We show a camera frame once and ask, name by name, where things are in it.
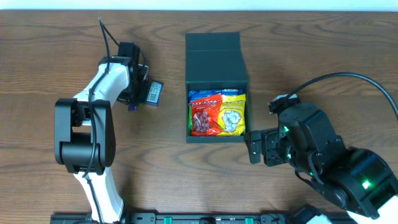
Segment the small blue white box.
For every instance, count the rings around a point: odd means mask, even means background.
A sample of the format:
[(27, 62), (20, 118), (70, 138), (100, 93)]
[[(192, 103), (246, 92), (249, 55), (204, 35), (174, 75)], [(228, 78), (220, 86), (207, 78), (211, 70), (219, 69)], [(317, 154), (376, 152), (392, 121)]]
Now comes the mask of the small blue white box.
[(161, 82), (156, 82), (156, 81), (151, 82), (146, 97), (147, 105), (158, 106), (163, 86), (164, 84)]

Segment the dark blue candy bar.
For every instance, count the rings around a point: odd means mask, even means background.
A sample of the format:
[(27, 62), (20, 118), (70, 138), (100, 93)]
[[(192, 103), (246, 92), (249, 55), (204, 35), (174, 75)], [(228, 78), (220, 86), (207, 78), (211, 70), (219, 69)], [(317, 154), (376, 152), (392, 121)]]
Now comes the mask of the dark blue candy bar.
[(137, 105), (130, 104), (130, 105), (128, 106), (128, 110), (129, 110), (129, 111), (135, 111), (135, 110), (137, 110)]

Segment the yellow candy bag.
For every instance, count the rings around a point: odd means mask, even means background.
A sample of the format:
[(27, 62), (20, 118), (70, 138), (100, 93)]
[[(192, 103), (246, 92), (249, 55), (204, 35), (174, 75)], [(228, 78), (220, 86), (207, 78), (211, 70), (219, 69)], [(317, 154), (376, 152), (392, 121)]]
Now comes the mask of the yellow candy bag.
[(245, 107), (246, 95), (223, 95), (218, 116), (218, 126), (221, 129), (219, 136), (240, 136), (246, 130)]

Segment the red candy bag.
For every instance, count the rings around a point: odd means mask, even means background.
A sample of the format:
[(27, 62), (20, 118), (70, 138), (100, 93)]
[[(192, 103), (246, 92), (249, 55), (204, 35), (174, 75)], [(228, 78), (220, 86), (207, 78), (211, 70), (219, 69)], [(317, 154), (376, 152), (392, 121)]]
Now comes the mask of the red candy bag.
[(216, 136), (222, 132), (218, 124), (222, 101), (219, 93), (189, 103), (192, 110), (192, 136)]

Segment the long blue snack packet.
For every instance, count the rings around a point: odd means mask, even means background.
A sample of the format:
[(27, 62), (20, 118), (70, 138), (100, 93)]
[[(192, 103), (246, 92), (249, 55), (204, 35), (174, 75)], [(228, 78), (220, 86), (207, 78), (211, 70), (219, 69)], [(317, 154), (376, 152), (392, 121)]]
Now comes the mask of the long blue snack packet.
[(191, 90), (188, 92), (188, 102), (193, 102), (201, 98), (206, 98), (212, 95), (222, 94), (225, 96), (237, 96), (243, 94), (240, 89), (220, 89), (220, 90)]

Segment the green Haribo worms bag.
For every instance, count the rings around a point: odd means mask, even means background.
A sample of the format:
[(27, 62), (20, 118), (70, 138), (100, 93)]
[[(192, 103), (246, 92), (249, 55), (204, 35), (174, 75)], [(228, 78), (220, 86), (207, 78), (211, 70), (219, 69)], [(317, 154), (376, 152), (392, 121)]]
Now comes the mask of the green Haribo worms bag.
[(188, 104), (188, 133), (190, 135), (193, 127), (193, 122), (192, 122), (192, 106)]

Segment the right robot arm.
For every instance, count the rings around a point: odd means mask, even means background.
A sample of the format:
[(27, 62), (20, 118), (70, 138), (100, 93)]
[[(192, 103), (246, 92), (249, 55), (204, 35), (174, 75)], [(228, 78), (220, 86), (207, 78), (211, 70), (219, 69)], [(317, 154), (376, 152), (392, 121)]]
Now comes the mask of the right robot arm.
[(299, 128), (274, 128), (244, 135), (251, 163), (290, 164), (304, 182), (337, 207), (381, 219), (382, 206), (397, 195), (397, 178), (387, 162), (369, 149), (346, 147), (333, 131), (316, 136)]

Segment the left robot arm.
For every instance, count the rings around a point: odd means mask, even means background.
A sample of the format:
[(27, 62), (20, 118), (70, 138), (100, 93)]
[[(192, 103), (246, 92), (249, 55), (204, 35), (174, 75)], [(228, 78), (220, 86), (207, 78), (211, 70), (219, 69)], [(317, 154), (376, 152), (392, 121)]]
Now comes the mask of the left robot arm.
[(141, 103), (149, 68), (137, 56), (103, 58), (89, 84), (55, 103), (54, 154), (81, 184), (92, 209), (90, 223), (129, 223), (111, 166), (116, 153), (112, 107)]

